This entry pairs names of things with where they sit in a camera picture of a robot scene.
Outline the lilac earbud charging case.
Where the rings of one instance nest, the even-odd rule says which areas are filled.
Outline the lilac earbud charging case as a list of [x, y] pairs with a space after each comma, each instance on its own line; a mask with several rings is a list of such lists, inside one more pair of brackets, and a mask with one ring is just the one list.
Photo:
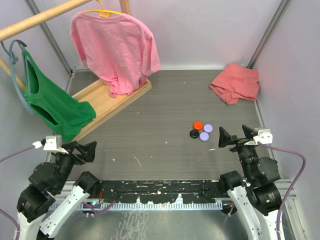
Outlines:
[[203, 131], [206, 133], [211, 133], [214, 130], [214, 127], [211, 124], [205, 124], [203, 126]]

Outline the orange earbud case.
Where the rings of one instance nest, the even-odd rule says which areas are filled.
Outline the orange earbud case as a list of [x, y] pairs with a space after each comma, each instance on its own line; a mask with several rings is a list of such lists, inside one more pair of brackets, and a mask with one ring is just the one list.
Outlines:
[[195, 130], [197, 130], [197, 131], [200, 131], [200, 130], [203, 129], [203, 123], [200, 122], [200, 121], [195, 121], [195, 122], [193, 123], [193, 128], [194, 128]]

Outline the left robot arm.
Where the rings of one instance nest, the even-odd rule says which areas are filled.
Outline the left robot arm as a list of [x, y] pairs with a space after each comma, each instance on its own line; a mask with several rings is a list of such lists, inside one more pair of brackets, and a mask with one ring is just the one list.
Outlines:
[[77, 141], [60, 143], [46, 138], [33, 143], [55, 157], [54, 162], [37, 165], [28, 178], [29, 186], [20, 194], [17, 202], [18, 225], [16, 240], [53, 240], [74, 210], [87, 198], [100, 193], [99, 179], [89, 171], [80, 174], [69, 194], [57, 209], [46, 216], [55, 203], [55, 196], [61, 194], [75, 165], [92, 163], [95, 159], [97, 142], [85, 145]]

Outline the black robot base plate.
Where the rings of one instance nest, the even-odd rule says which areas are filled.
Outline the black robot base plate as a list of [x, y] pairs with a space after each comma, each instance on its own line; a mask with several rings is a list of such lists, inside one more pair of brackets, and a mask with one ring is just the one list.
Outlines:
[[178, 197], [183, 204], [207, 204], [228, 195], [212, 180], [102, 180], [90, 195], [106, 203], [124, 204], [172, 204]]

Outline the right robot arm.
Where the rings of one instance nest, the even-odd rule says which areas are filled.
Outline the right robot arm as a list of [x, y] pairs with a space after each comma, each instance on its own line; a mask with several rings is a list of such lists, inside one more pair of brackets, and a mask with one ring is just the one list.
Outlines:
[[282, 197], [275, 185], [280, 180], [278, 163], [270, 157], [259, 157], [259, 143], [271, 144], [268, 128], [251, 129], [242, 126], [244, 138], [229, 134], [219, 127], [218, 147], [230, 146], [237, 153], [244, 175], [237, 171], [224, 173], [219, 179], [219, 191], [230, 197], [250, 240], [284, 239]]

